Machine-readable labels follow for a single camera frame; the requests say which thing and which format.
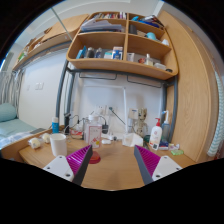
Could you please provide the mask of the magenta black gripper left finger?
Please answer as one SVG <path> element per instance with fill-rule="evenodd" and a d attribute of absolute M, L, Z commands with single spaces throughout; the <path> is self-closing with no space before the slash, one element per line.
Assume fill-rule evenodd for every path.
<path fill-rule="evenodd" d="M 44 170 L 76 185 L 81 185 L 92 155 L 92 146 L 88 145 L 68 156 L 57 156 L 44 167 Z"/>

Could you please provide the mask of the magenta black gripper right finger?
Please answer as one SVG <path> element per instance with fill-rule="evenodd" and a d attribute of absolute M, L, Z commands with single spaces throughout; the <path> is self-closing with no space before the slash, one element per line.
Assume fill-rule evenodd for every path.
<path fill-rule="evenodd" d="M 169 156 L 158 156 L 141 146 L 134 146 L 134 156 L 145 185 L 181 170 Z"/>

